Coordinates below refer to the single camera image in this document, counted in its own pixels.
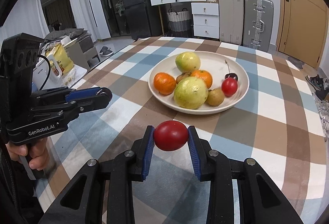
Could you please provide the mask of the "person's left hand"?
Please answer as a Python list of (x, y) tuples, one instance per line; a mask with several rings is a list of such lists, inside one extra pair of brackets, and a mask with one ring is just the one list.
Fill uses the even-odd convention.
[(30, 156), (29, 166), (38, 171), (47, 167), (50, 156), (46, 147), (47, 138), (39, 139), (33, 146), (14, 145), (12, 142), (6, 144), (11, 160), (20, 162), (20, 156)]

